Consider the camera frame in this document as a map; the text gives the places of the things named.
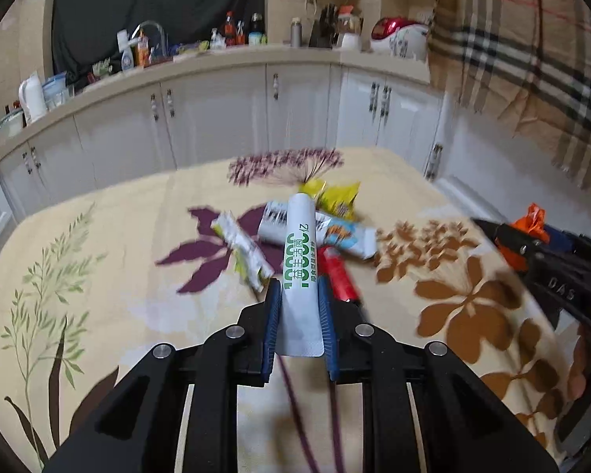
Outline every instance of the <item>green plant print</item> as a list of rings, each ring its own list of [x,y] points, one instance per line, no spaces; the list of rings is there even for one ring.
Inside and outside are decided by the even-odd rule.
[[[83,374],[79,359],[85,349],[80,340],[87,332],[89,312],[76,307],[75,296],[84,292],[84,284],[106,253],[93,257],[80,252],[87,240],[95,205],[80,214],[67,232],[42,248],[41,257],[28,267],[22,289],[15,290],[11,302],[11,325],[1,335],[3,350],[13,350],[24,382],[24,410],[10,398],[27,439],[43,468],[48,454],[35,431],[31,412],[30,383],[38,365],[52,361],[48,379],[48,414],[55,448],[59,440],[59,378],[63,374],[75,387],[76,374]]]

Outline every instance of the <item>orange plastic wrapper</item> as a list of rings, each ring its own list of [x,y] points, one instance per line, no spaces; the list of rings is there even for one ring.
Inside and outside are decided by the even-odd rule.
[[[548,235],[543,226],[545,225],[545,210],[540,208],[539,205],[532,203],[528,208],[528,214],[525,217],[520,218],[518,221],[511,224],[512,227],[527,233],[531,237],[543,240],[545,243],[549,243],[550,235]],[[528,269],[528,264],[523,256],[518,251],[511,251],[506,247],[502,247],[497,243],[497,247],[501,254],[506,258],[508,264],[520,272],[525,272]]]

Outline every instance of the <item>purple flower cluster print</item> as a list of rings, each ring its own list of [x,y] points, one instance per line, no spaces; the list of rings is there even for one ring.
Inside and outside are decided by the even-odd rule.
[[[258,226],[264,211],[265,205],[251,208],[239,217],[237,222],[241,229],[258,243],[271,267],[276,272],[281,272],[283,248],[258,241]],[[156,265],[163,266],[202,259],[199,268],[193,272],[186,284],[178,289],[180,294],[200,292],[215,282],[227,268],[231,254],[227,244],[210,227],[212,221],[219,216],[219,212],[209,207],[189,208],[188,212],[197,219],[199,237],[181,243],[167,257],[156,262]]]
[[[342,165],[342,153],[335,149],[274,151],[237,158],[230,164],[227,177],[231,183],[243,186],[255,180],[301,184]]]

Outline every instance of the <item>faucet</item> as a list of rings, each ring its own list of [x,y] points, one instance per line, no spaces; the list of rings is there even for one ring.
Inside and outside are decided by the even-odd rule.
[[[158,29],[158,32],[160,33],[160,43],[158,45],[156,45],[156,50],[158,49],[158,46],[160,46],[160,53],[162,54],[162,56],[168,56],[169,55],[169,42],[166,39],[166,34],[164,33],[164,28],[162,28],[162,25],[160,25],[159,23],[156,23],[155,21],[147,20],[147,21],[143,21],[142,23],[140,23],[136,27],[136,30],[134,30],[134,33],[132,34],[131,39],[135,39],[136,36],[138,35],[138,33],[140,32],[140,29],[146,27],[147,25],[154,26],[155,28]]]

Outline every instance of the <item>silver thermos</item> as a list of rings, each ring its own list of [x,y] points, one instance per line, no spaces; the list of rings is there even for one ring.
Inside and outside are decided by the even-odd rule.
[[[291,20],[291,47],[300,48],[302,46],[302,23],[299,17]]]

